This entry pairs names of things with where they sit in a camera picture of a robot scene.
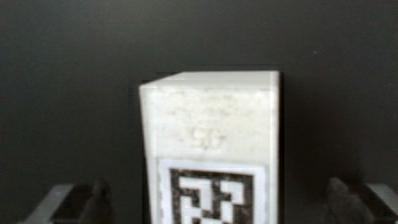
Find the printed pattern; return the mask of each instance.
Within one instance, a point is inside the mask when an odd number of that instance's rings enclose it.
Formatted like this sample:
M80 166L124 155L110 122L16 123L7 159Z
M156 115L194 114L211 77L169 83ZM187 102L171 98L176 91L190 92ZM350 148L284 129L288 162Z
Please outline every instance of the printed pattern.
M252 224L254 178L169 169L174 224Z

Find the white block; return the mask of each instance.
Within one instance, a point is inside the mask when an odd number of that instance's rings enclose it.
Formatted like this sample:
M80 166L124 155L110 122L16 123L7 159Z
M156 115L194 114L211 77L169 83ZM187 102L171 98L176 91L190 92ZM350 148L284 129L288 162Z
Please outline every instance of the white block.
M279 72L140 86L153 224L277 224Z

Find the block top face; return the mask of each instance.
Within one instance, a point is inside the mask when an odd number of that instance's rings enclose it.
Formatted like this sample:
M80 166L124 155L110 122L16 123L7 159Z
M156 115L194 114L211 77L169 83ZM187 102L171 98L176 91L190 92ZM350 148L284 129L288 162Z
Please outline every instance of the block top face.
M272 88L277 71L181 72L142 85L142 88Z
M192 72L140 87L146 155L268 164L277 151L279 73Z

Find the rectangular block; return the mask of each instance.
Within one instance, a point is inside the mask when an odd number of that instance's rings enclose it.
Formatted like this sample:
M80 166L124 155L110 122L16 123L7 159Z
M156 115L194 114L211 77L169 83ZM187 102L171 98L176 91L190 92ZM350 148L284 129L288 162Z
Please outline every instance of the rectangular block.
M277 224L279 72L140 86L153 224Z

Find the dark wall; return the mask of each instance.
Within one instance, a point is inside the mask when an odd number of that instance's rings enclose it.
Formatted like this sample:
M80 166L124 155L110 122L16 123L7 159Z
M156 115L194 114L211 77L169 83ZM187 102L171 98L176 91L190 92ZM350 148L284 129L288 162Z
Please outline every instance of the dark wall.
M394 0L0 2L0 223L98 177L144 222L137 85L183 70L284 73L286 224L322 223L329 177L398 183Z

